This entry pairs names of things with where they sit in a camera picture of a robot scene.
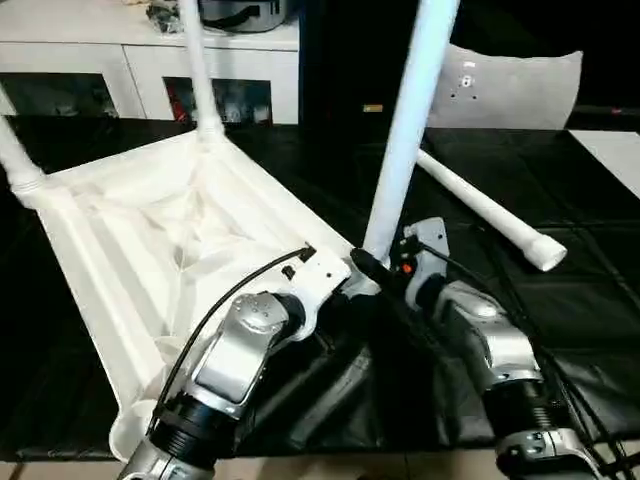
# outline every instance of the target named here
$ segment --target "white pipe end cap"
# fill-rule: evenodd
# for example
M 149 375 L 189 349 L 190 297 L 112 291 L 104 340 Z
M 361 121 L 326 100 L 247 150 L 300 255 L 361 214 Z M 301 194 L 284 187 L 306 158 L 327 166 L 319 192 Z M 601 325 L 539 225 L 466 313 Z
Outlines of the white pipe end cap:
M 566 247 L 549 235 L 536 237 L 522 252 L 527 260 L 543 272 L 551 270 L 567 255 Z

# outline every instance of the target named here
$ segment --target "black tablecloth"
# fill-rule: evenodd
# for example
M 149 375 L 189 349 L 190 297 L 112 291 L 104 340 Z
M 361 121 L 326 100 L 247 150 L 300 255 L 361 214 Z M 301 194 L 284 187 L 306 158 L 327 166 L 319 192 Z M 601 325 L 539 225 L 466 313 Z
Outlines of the black tablecloth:
M 19 118 L 14 125 L 47 172 L 185 129 L 135 120 Z M 247 127 L 229 136 L 361 243 L 383 135 L 360 132 L 345 141 L 296 127 Z M 567 132 L 430 130 L 424 148 L 557 238 L 569 255 L 550 273 L 534 271 L 419 169 L 402 222 L 443 217 L 452 257 L 534 322 L 533 333 L 616 437 L 640 436 L 640 200 Z M 109 458 L 117 405 L 98 356 L 37 216 L 0 187 L 0 459 Z M 459 361 L 446 358 L 443 374 L 377 300 L 329 306 L 318 334 L 272 363 L 238 429 L 237 455 L 429 450 L 492 440 Z

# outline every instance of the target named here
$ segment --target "white cabinet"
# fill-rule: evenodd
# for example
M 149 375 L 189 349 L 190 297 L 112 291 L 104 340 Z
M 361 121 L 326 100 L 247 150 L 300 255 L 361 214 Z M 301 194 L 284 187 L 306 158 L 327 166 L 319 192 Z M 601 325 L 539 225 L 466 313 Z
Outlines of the white cabinet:
M 94 111 L 145 117 L 122 46 L 0 43 L 0 113 Z
M 158 32 L 146 8 L 120 0 L 0 0 L 0 113 L 188 114 L 184 37 Z M 223 120 L 298 122 L 297 19 L 255 34 L 207 31 L 204 44 Z
M 192 106 L 187 52 L 125 46 L 147 118 L 177 119 Z M 218 111 L 229 123 L 298 123 L 298 52 L 207 48 Z

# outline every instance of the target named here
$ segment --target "wire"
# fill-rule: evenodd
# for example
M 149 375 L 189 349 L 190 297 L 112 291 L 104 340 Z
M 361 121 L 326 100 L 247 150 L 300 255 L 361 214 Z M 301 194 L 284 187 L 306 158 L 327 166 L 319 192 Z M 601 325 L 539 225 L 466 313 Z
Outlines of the wire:
M 160 392 L 160 396 L 158 397 L 158 403 L 156 403 L 156 406 L 153 409 L 153 415 L 151 417 L 151 421 L 149 422 L 149 426 L 147 427 L 146 435 L 149 435 L 151 433 L 151 431 L 153 430 L 153 428 L 155 427 L 155 423 L 156 423 L 157 419 L 160 417 L 160 415 L 162 414 L 162 410 L 165 407 L 167 396 L 169 395 L 169 391 L 171 390 L 171 387 L 172 387 L 172 385 L 173 385 L 173 383 L 174 383 L 174 381 L 176 379 L 176 376 L 178 375 L 178 372 L 180 371 L 180 367 L 184 363 L 184 360 L 187 358 L 187 355 L 189 354 L 189 351 L 191 350 L 191 348 L 195 344 L 196 340 L 198 339 L 198 336 L 200 335 L 200 333 L 202 332 L 202 330 L 204 329 L 206 324 L 209 322 L 209 320 L 211 319 L 213 314 L 216 313 L 216 311 L 227 300 L 229 300 L 229 298 L 231 298 L 232 295 L 234 295 L 236 292 L 238 292 L 238 290 L 240 290 L 242 287 L 244 287 L 249 282 L 255 280 L 257 277 L 259 277 L 260 275 L 262 275 L 266 271 L 271 270 L 276 265 L 279 265 L 282 262 L 286 262 L 287 260 L 290 260 L 291 258 L 298 257 L 298 256 L 300 256 L 300 255 L 302 255 L 304 253 L 308 253 L 308 252 L 312 252 L 312 251 L 313 251 L 312 247 L 299 248 L 298 250 L 294 250 L 293 252 L 287 253 L 285 255 L 282 255 L 282 256 L 270 261 L 266 265 L 263 265 L 262 267 L 260 267 L 259 269 L 255 270 L 254 272 L 250 273 L 249 275 L 244 277 L 242 280 L 240 280 L 238 283 L 236 283 L 224 295 L 222 295 L 218 299 L 218 301 L 216 303 L 214 303 L 211 306 L 211 308 L 207 311 L 207 313 L 205 313 L 204 317 L 202 317 L 202 320 L 200 320 L 200 322 L 198 322 L 198 325 L 196 325 L 196 328 L 193 329 L 193 332 L 191 333 L 191 335 L 189 336 L 187 342 L 185 343 L 184 347 L 182 348 L 182 351 L 180 352 L 180 355 L 178 355 L 178 359 L 173 364 L 173 367 L 171 367 L 171 371 L 169 372 L 169 375 L 167 376 L 167 380 L 164 383 L 164 386 L 162 387 L 162 391 Z
M 449 256 L 439 252 L 438 250 L 436 250 L 435 248 L 431 247 L 430 245 L 427 245 L 427 244 L 422 243 L 422 242 L 418 242 L 418 245 L 420 246 L 421 249 L 423 249 L 423 250 L 429 252 L 430 254 L 432 254 L 433 256 L 443 260 L 448 265 L 451 265 L 456 270 L 458 270 L 460 273 L 465 275 L 468 279 L 473 281 L 473 283 L 475 283 L 476 286 L 478 286 L 480 288 L 480 290 L 484 290 L 485 293 L 488 293 L 491 296 L 493 296 L 502 305 L 502 307 L 505 308 L 505 310 L 506 310 L 506 304 L 500 300 L 499 296 L 497 296 L 492 291 L 492 289 L 487 285 L 487 282 L 484 281 L 482 279 L 482 277 L 480 275 L 478 275 L 476 272 L 474 272 L 470 268 L 466 267 L 462 263 L 458 262 L 457 260 L 454 260 L 454 259 L 450 258 Z M 520 319 L 520 320 L 525 321 L 525 323 L 527 323 L 527 327 L 529 327 L 526 330 L 532 331 L 531 322 L 526 317 L 523 318 L 524 315 L 516 316 L 512 312 L 509 312 L 508 310 L 507 310 L 507 315 L 509 315 L 511 320 L 514 322 L 514 324 L 518 328 L 521 328 L 521 326 L 516 324 L 516 322 L 515 322 L 516 319 Z M 586 422 L 584 421 L 584 418 L 582 417 L 582 414 L 580 413 L 580 408 L 577 405 L 575 405 L 574 400 L 577 400 L 582 405 L 582 408 L 584 409 L 584 411 L 591 418 L 591 420 L 593 421 L 594 425 L 599 430 L 600 436 L 602 437 L 604 442 L 607 444 L 607 446 L 609 447 L 609 449 L 613 453 L 616 461 L 615 461 L 614 464 L 609 465 L 609 469 L 612 469 L 613 466 L 615 465 L 615 467 L 617 467 L 618 469 L 622 470 L 626 480 L 635 480 L 636 477 L 635 477 L 635 475 L 633 474 L 633 472 L 631 471 L 631 469 L 629 467 L 629 462 L 628 462 L 629 459 L 627 458 L 626 454 L 624 453 L 624 449 L 623 449 L 622 445 L 620 444 L 620 442 L 616 442 L 615 440 L 613 440 L 613 438 L 611 436 L 611 433 L 609 432 L 609 430 L 605 426 L 604 422 L 596 414 L 596 412 L 594 411 L 593 407 L 589 404 L 587 399 L 584 398 L 584 395 L 582 395 L 582 392 L 580 392 L 580 390 L 575 385 L 573 380 L 571 380 L 571 378 L 569 378 L 569 376 L 564 371 L 564 369 L 560 366 L 560 364 L 558 363 L 556 358 L 553 356 L 553 354 L 551 352 L 549 352 L 546 348 L 544 348 L 544 347 L 542 347 L 540 345 L 536 346 L 535 343 L 537 343 L 537 342 L 534 342 L 533 339 L 530 338 L 530 340 L 531 340 L 532 344 L 534 344 L 534 350 L 540 352 L 541 355 L 544 356 L 545 360 L 547 360 L 549 365 L 555 371 L 555 373 L 558 376 L 558 378 L 560 379 L 561 383 L 568 390 L 567 392 L 563 392 L 563 396 L 565 397 L 565 400 L 567 401 L 569 406 L 574 410 L 576 418 L 577 418 L 578 422 L 580 423 L 580 426 L 584 430 L 584 434 L 587 436 L 589 441 L 592 443 L 592 445 L 587 446 L 587 448 L 589 448 L 590 452 L 592 454 L 594 454 L 593 456 L 595 457 L 596 461 L 600 464 L 600 467 L 604 468 L 606 470 L 607 465 L 604 464 L 604 460 L 603 460 L 602 456 L 599 455 L 597 453 L 597 451 L 595 451 L 595 450 L 593 450 L 591 448 L 593 446 L 594 440 L 591 438 L 591 435 L 589 434 L 589 429 L 588 429 L 588 427 L 586 425 Z

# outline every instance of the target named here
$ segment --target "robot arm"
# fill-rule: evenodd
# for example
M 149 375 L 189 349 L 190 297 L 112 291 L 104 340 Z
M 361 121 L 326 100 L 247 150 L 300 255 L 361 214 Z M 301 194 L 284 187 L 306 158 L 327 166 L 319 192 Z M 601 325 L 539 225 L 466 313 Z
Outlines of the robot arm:
M 119 480 L 209 480 L 231 453 L 236 422 L 267 359 L 308 337 L 321 305 L 350 275 L 330 252 L 283 270 L 274 292 L 238 295 L 186 382 L 138 445 Z
M 496 437 L 496 463 L 511 479 L 600 479 L 597 463 L 572 428 L 566 406 L 551 399 L 531 342 L 491 296 L 463 283 L 444 284 L 448 256 L 441 219 L 405 229 L 391 273 L 363 250 L 356 266 L 391 300 L 421 312 L 439 348 L 463 359 Z M 419 248 L 431 246 L 436 256 Z
M 528 338 L 492 297 L 447 285 L 433 321 L 447 332 L 482 398 L 497 438 L 498 468 L 510 478 L 600 479 L 595 460 L 553 402 Z

